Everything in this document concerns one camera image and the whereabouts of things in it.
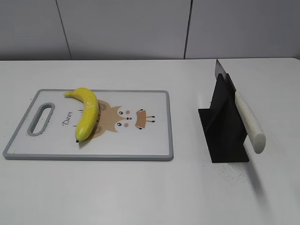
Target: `yellow banana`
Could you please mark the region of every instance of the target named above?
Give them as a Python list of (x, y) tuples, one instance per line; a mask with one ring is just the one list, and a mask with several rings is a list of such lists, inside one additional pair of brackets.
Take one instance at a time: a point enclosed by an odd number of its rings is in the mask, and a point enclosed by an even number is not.
[(97, 97), (87, 88), (78, 88), (74, 91), (66, 92), (64, 95), (83, 102), (82, 119), (76, 129), (76, 142), (84, 141), (90, 136), (98, 120), (99, 105)]

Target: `knife holder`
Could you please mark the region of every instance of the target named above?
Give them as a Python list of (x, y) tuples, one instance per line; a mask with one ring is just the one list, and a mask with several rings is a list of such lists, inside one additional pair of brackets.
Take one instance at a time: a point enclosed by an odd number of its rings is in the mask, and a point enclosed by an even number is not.
[(243, 143), (246, 129), (234, 102), (235, 88), (228, 74), (217, 76), (209, 109), (198, 109), (213, 163), (248, 162)]

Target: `cutting board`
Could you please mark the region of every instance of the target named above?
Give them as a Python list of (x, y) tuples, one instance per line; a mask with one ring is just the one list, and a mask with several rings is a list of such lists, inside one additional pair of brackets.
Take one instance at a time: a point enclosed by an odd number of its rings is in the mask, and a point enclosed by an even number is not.
[(100, 116), (90, 139), (76, 143), (83, 104), (63, 93), (39, 90), (7, 144), (6, 159), (147, 160), (173, 159), (167, 91), (93, 90)]

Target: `kitchen knife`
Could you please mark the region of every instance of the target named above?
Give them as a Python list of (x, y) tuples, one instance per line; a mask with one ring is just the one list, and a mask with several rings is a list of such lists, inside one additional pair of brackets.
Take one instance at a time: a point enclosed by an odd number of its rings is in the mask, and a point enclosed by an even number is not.
[(245, 101), (244, 97), (239, 93), (230, 76), (225, 72), (224, 68), (220, 64), (219, 60), (216, 61), (216, 68), (215, 68), (215, 77), (217, 79), (218, 75), (222, 74), (226, 83), (230, 83), (232, 86), (234, 95), (235, 105), (239, 111), (240, 117), (244, 123), (245, 129), (249, 136), (249, 139), (252, 143), (253, 149), (257, 154), (262, 153), (264, 147), (266, 145), (266, 136), (263, 133), (263, 129), (259, 124), (257, 118), (255, 117), (253, 111), (251, 110), (248, 103)]

